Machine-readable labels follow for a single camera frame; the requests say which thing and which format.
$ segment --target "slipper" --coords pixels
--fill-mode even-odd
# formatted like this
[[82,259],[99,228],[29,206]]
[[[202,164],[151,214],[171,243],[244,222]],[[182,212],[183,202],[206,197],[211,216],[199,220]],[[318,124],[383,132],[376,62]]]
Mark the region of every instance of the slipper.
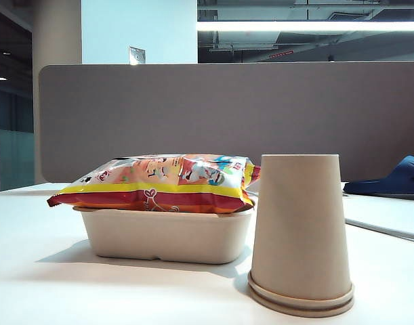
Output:
[[349,194],[414,194],[414,156],[405,157],[385,178],[345,184]]

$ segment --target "colorful snack bag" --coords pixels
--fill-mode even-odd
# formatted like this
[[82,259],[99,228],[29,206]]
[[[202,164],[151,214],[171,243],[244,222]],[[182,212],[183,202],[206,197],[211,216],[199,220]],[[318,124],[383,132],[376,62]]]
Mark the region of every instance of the colorful snack bag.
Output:
[[95,209],[232,213],[253,206],[260,168],[246,157],[166,154],[116,158],[47,200]]

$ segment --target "upside-down paper cup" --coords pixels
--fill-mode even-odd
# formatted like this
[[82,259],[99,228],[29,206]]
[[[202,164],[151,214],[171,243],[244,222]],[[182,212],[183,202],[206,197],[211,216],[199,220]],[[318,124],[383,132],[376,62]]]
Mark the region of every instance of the upside-down paper cup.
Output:
[[304,317],[353,304],[338,155],[262,156],[252,297]]

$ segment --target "fluorescent light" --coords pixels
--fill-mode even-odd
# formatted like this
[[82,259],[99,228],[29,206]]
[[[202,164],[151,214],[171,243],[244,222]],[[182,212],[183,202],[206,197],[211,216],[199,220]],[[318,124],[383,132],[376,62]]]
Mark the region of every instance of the fluorescent light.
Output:
[[332,21],[280,21],[280,22],[197,22],[198,31],[221,32],[304,32],[304,31],[386,31],[413,32],[414,22],[332,22]]

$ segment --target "food container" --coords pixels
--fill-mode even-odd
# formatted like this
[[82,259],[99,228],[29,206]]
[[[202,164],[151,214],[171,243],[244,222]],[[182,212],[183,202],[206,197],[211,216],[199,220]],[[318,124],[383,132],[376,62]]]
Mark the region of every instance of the food container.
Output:
[[243,251],[254,208],[227,214],[88,209],[80,211],[95,254],[223,264]]

